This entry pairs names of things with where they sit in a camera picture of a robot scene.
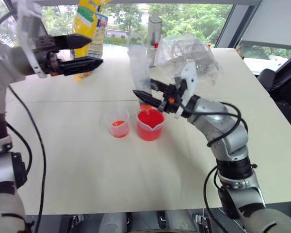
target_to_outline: tree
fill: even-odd
[[[0,18],[6,13],[8,13],[7,7],[0,1]],[[13,17],[9,17],[0,25],[0,41],[11,47],[20,45],[17,24]]]
[[[71,34],[77,6],[49,6],[42,8],[42,21],[50,35]]]
[[[277,55],[287,59],[291,58],[291,50],[262,47],[262,46],[239,46],[241,53],[248,58],[269,59],[269,55]]]
[[[163,36],[188,33],[214,44],[230,9],[223,4],[151,4],[150,15],[163,20]]]
[[[142,11],[137,4],[106,4],[104,12],[108,15],[114,13],[116,24],[121,30],[126,31],[128,37],[133,31],[141,28]]]

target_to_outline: red liquid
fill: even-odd
[[[154,129],[155,126],[161,124],[164,121],[164,116],[161,112],[156,109],[150,109],[148,112],[140,112],[138,114],[139,120]],[[138,135],[146,141],[153,141],[160,137],[162,128],[155,131],[148,131],[143,129],[137,124]]]
[[[112,125],[113,126],[120,126],[121,124],[123,124],[124,123],[124,121],[123,120],[118,120],[118,121],[116,121],[115,123],[113,123]]]
[[[152,106],[148,104],[140,103],[140,108],[142,112],[147,112],[152,108]]]
[[[111,134],[114,137],[117,138],[125,137],[129,133],[129,125],[118,128],[118,126],[122,125],[123,123],[124,123],[123,120],[118,120],[112,124],[113,126],[116,127],[116,128],[111,127]]]

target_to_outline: black cable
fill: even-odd
[[[232,113],[224,113],[224,112],[196,112],[196,111],[192,111],[192,110],[190,110],[190,109],[188,109],[187,107],[184,106],[184,104],[181,102],[180,95],[176,95],[176,97],[177,97],[177,102],[179,103],[181,108],[183,108],[183,110],[186,113],[191,114],[191,115],[196,115],[196,116],[224,115],[224,116],[237,117],[236,123],[233,125],[233,127],[229,131],[227,131],[226,133],[222,134],[221,136],[219,136],[219,137],[211,140],[209,143],[207,143],[208,147],[211,147],[213,143],[221,140],[222,138],[225,138],[226,136],[231,134],[233,131],[235,131],[237,129],[237,127],[239,126],[240,122],[243,123],[244,128],[248,132],[247,123],[245,122],[244,119],[242,119],[242,114],[241,114],[240,110],[236,106],[234,106],[233,104],[221,102],[222,104],[225,104],[225,105],[228,105],[228,106],[234,108],[235,111],[237,112],[237,115],[236,114],[232,114]]]
[[[230,106],[230,107],[232,107],[232,108],[234,108],[236,110],[236,112],[237,112],[237,120],[236,120],[236,123],[233,125],[233,127],[229,131],[227,131],[226,133],[222,134],[221,136],[216,137],[215,139],[213,139],[209,143],[207,143],[208,147],[211,147],[213,143],[215,143],[217,141],[220,141],[222,138],[225,138],[226,136],[228,136],[232,132],[234,132],[235,129],[239,126],[239,124],[241,122],[242,114],[241,114],[241,112],[239,111],[239,109],[236,106],[234,106],[233,104],[230,104],[230,103],[225,103],[225,102],[221,102],[221,103],[224,104],[224,105]]]
[[[40,141],[40,145],[41,145],[41,149],[42,149],[42,155],[43,155],[43,176],[42,176],[42,184],[41,184],[41,199],[40,199],[40,209],[39,209],[39,214],[38,214],[38,220],[37,220],[37,224],[35,227],[35,233],[39,232],[39,227],[40,227],[40,222],[41,222],[41,217],[42,217],[42,211],[43,211],[43,202],[44,202],[44,188],[45,188],[45,176],[46,176],[46,170],[47,170],[47,159],[46,159],[46,155],[45,155],[45,149],[44,149],[44,145],[43,145],[43,141],[40,135],[40,132],[38,130],[38,127],[28,109],[28,107],[25,105],[25,103],[21,100],[21,98],[15,93],[15,91],[12,89],[12,87],[9,85],[9,89],[10,91],[13,93],[13,95],[18,99],[18,101],[23,105],[23,107],[25,108],[26,112],[28,113],[28,116],[34,126],[34,129],[38,135],[39,141]]]
[[[9,127],[9,129],[16,134],[16,136],[24,143],[25,147],[27,148],[27,151],[28,151],[28,154],[29,154],[29,161],[28,161],[28,166],[27,166],[27,169],[26,169],[26,173],[28,174],[29,171],[30,171],[30,168],[31,168],[31,164],[32,164],[32,151],[31,151],[31,148],[29,146],[29,144],[27,143],[27,141],[23,138],[23,136],[15,129],[13,128],[12,125],[10,125],[8,122],[7,122],[7,126]]]
[[[218,175],[218,169],[216,169],[215,174],[213,176],[213,183],[217,187],[217,189],[219,189],[220,187],[217,184],[217,175]]]
[[[2,16],[0,18],[0,25],[11,15],[13,15],[14,13],[16,13],[16,11],[9,11],[8,13],[6,13],[4,16]]]
[[[228,231],[224,228],[224,226],[222,226],[222,224],[215,218],[215,216],[212,214],[209,205],[208,205],[208,201],[207,201],[207,192],[206,192],[206,188],[207,188],[207,182],[208,179],[210,177],[210,175],[217,169],[217,166],[215,166],[207,175],[207,177],[205,178],[205,182],[204,182],[204,188],[203,188],[203,195],[204,195],[204,202],[205,202],[205,206],[206,209],[208,211],[209,216],[212,218],[212,220],[221,228],[221,230],[224,233],[228,233]]]

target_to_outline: white robot part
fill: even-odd
[[[181,79],[184,79],[187,84],[187,89],[182,95],[182,103],[184,106],[187,105],[190,98],[194,94],[197,85],[197,74],[195,61],[188,61],[185,67],[181,71]],[[175,114],[175,118],[179,118],[183,113],[183,108],[180,106]]]
[[[41,6],[31,0],[19,0],[17,4],[20,41],[30,65],[40,78],[47,75],[41,69],[33,49],[36,48],[34,39],[39,37],[39,28],[42,18]]]

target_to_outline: table surface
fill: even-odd
[[[213,53],[225,76],[216,86],[199,86],[197,93],[239,107],[249,127],[249,155],[259,166],[257,175],[265,201],[291,201],[291,126],[234,50],[214,49]],[[13,84],[31,110],[46,147],[43,214],[205,206],[202,186],[215,166],[206,139],[185,119],[172,115],[166,115],[158,140],[140,139],[135,119],[138,101],[131,94],[128,61],[119,60],[120,55],[105,58],[104,66],[81,83],[72,77],[28,77]],[[32,169],[19,193],[26,214],[34,215],[39,209],[42,153],[23,107],[10,93],[7,100],[8,122],[28,140],[33,151]],[[104,113],[115,107],[130,113],[130,133],[122,139],[112,137],[104,123]],[[14,151],[21,152],[27,164],[26,149],[11,135]],[[208,185],[208,199],[210,207],[221,205],[212,183]]]

